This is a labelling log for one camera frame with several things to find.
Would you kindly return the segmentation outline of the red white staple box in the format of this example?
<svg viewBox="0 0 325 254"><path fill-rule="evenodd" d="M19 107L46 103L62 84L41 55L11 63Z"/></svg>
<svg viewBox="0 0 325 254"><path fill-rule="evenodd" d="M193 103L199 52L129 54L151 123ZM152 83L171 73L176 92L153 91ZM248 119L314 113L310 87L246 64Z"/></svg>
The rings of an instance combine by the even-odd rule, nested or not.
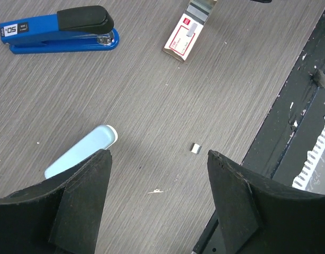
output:
<svg viewBox="0 0 325 254"><path fill-rule="evenodd" d="M163 52L185 62L217 1L191 0L169 39Z"/></svg>

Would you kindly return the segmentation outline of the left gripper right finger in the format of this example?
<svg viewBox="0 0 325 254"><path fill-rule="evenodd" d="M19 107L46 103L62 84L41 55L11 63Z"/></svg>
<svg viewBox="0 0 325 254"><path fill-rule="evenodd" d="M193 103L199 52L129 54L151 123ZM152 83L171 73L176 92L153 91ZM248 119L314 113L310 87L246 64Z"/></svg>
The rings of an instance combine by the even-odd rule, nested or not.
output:
<svg viewBox="0 0 325 254"><path fill-rule="evenodd" d="M280 184L213 150L207 170L226 253L325 253L325 195Z"/></svg>

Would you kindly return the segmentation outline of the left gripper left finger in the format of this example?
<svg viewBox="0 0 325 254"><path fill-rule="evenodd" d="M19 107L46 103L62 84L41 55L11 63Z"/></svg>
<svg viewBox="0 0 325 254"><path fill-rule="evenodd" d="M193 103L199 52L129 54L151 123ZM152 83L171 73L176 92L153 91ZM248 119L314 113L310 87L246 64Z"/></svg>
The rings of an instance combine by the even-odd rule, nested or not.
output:
<svg viewBox="0 0 325 254"><path fill-rule="evenodd" d="M0 198L0 253L94 253L112 168L109 150Z"/></svg>

